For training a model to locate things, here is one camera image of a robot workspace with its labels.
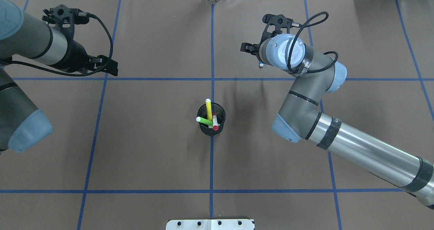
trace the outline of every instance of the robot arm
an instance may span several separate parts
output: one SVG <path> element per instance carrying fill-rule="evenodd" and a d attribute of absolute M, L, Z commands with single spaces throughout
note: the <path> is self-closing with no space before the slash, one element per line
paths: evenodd
<path fill-rule="evenodd" d="M 301 138 L 311 141 L 434 209 L 434 167 L 430 162 L 316 110 L 325 92 L 338 90 L 345 81 L 345 66 L 305 45 L 297 38 L 299 33 L 296 36 L 282 34 L 281 28 L 287 28 L 289 32 L 296 26 L 291 19 L 283 15 L 265 15 L 262 21 L 267 27 L 261 42 L 242 43 L 241 51 L 256 55 L 260 63 L 275 66 L 296 78 L 274 120 L 273 131 L 291 142 Z M 272 33 L 267 32 L 270 25 L 276 27 Z"/>
<path fill-rule="evenodd" d="M 100 71 L 118 75 L 118 63 L 111 59 L 113 41 L 98 17 L 64 5 L 45 9 L 44 12 L 44 21 L 38 20 L 15 4 L 0 0 L 0 153 L 8 148 L 16 152 L 26 151 L 53 131 L 44 113 L 6 74 L 2 66 L 17 63 L 67 76 L 88 76 Z M 109 37 L 109 57 L 90 56 L 80 43 L 73 40 L 75 25 L 86 24 L 90 18 L 98 20 Z M 13 61 L 14 54 L 62 72 Z"/>

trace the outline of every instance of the marker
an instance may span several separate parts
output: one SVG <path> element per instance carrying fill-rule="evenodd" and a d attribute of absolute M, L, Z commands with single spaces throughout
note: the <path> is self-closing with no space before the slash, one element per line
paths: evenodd
<path fill-rule="evenodd" d="M 208 117 L 208 120 L 212 121 L 213 120 L 213 115 L 212 115 L 212 111 L 211 111 L 211 100 L 210 99 L 206 99 L 205 100 L 205 105 L 206 105 L 206 115 Z"/>
<path fill-rule="evenodd" d="M 218 130 L 218 126 L 219 124 L 217 123 L 217 116 L 213 116 L 213 130 L 217 131 Z"/>
<path fill-rule="evenodd" d="M 203 124 L 205 124 L 205 125 L 208 125 L 208 126 L 212 126 L 212 125 L 213 125 L 213 122 L 212 122 L 212 121 L 207 120 L 207 119 L 202 118 L 202 117 L 196 117 L 196 121 L 197 121 L 197 122 L 200 122 L 200 123 L 203 123 Z"/>

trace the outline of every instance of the green marker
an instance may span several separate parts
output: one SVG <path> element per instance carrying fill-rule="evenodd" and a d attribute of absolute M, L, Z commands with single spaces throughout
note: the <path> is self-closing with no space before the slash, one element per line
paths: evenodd
<path fill-rule="evenodd" d="M 212 122 L 212 121 L 207 120 L 207 119 L 202 118 L 202 117 L 196 117 L 196 121 L 197 121 L 197 122 L 200 122 L 200 123 L 203 123 L 203 124 L 205 124 L 205 125 L 208 125 L 208 126 L 212 126 L 212 125 L 213 125 L 213 122 Z"/>

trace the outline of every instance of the yellow marker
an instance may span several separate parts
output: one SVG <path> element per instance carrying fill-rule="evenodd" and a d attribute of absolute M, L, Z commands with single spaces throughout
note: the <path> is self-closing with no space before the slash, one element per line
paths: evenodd
<path fill-rule="evenodd" d="M 212 121 L 213 120 L 213 113 L 211 111 L 211 100 L 206 99 L 205 105 L 206 105 L 206 117 L 208 117 L 208 120 Z"/>

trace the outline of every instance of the blue joint cap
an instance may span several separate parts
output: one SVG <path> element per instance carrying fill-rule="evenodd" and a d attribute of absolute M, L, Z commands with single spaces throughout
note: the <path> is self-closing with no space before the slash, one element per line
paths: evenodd
<path fill-rule="evenodd" d="M 279 34 L 271 38 L 267 44 L 265 54 L 270 64 L 281 70 L 287 70 L 288 56 L 290 54 L 291 44 L 294 39 L 292 34 Z M 291 69 L 297 67 L 304 58 L 306 47 L 302 40 L 297 38 L 296 44 L 291 56 Z"/>
<path fill-rule="evenodd" d="M 8 148 L 17 153 L 26 151 L 53 132 L 53 126 L 42 110 L 29 115 L 12 134 Z"/>
<path fill-rule="evenodd" d="M 17 33 L 23 23 L 23 11 L 7 0 L 0 0 L 0 40 Z"/>
<path fill-rule="evenodd" d="M 332 85 L 329 87 L 329 89 L 326 91 L 328 93 L 333 93 L 337 91 L 341 85 L 345 82 L 345 79 L 347 78 L 347 68 L 345 65 L 341 64 L 340 62 L 335 63 L 335 77 L 333 78 Z"/>
<path fill-rule="evenodd" d="M 288 125 L 279 113 L 277 113 L 276 119 L 274 119 L 273 131 L 289 142 L 299 142 L 301 139 L 301 137 Z"/>

